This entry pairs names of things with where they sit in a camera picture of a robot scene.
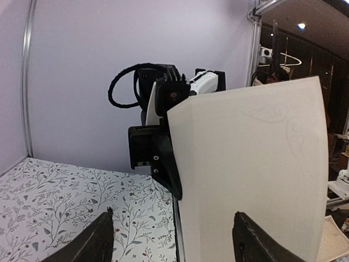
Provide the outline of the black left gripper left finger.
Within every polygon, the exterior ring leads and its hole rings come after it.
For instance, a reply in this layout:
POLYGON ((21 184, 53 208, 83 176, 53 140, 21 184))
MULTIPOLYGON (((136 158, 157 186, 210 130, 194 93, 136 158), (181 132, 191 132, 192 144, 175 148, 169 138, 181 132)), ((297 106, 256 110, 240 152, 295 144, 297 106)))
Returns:
POLYGON ((45 262, 112 260, 114 246, 113 209, 108 207, 69 244, 44 259, 45 262))

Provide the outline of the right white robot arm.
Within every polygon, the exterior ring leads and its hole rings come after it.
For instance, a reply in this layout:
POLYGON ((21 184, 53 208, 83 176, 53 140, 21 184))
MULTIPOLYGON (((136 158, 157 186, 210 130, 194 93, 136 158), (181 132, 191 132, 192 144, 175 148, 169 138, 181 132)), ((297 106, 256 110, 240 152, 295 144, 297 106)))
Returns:
POLYGON ((131 168, 149 166, 152 178, 181 200, 182 185, 167 113, 190 96, 224 91, 226 82, 221 71, 196 69, 191 80, 177 73, 170 68, 153 82, 142 124, 128 129, 128 140, 131 168))

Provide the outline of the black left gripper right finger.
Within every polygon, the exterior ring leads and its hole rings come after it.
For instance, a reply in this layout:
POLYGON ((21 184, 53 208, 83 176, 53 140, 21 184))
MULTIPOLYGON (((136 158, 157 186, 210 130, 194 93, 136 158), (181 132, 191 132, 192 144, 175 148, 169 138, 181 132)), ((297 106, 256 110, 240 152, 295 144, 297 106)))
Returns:
POLYGON ((302 261, 278 244, 244 212, 237 212, 234 216, 232 238, 235 261, 302 261))

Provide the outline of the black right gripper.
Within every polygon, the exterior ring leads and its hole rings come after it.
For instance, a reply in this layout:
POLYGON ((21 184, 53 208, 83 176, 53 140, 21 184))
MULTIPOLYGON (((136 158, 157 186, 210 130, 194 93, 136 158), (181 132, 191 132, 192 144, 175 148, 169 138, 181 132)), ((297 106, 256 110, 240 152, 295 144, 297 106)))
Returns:
POLYGON ((169 129, 161 125, 132 126, 128 129, 130 166, 149 166, 152 178, 164 186, 177 200, 182 199, 179 177, 169 129))

